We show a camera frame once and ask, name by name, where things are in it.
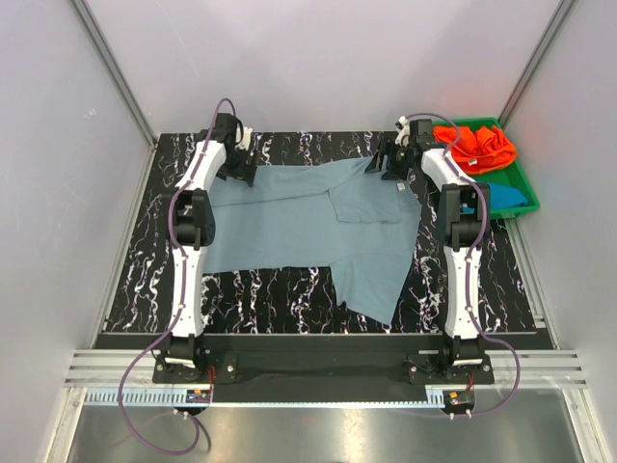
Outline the grey-blue t shirt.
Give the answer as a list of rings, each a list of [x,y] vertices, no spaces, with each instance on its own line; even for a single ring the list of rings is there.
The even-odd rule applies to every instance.
[[[421,204],[405,180],[352,158],[320,166],[262,166],[252,185],[216,179],[216,233],[205,274],[327,267],[337,303],[392,321],[416,248]]]

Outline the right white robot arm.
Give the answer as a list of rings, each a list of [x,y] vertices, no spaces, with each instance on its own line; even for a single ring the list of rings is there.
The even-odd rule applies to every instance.
[[[454,129],[455,138],[451,142],[436,139],[436,117],[416,113],[399,118],[396,137],[380,144],[365,171],[380,172],[383,180],[404,180],[410,170],[419,168],[440,191],[437,231],[446,260],[448,309],[443,345],[428,361],[424,374],[438,374],[453,383],[467,382],[485,360],[478,285],[491,189],[472,179],[454,160],[453,148],[462,138],[458,125],[444,119]]]

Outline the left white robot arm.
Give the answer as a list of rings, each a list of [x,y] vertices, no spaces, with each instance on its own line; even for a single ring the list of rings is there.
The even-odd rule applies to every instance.
[[[215,179],[253,185],[256,161],[249,154],[252,130],[233,114],[222,113],[200,132],[186,173],[168,195],[167,229],[174,262],[171,331],[161,348],[165,368],[189,382],[213,371],[203,346],[201,278],[216,225],[210,201]]]

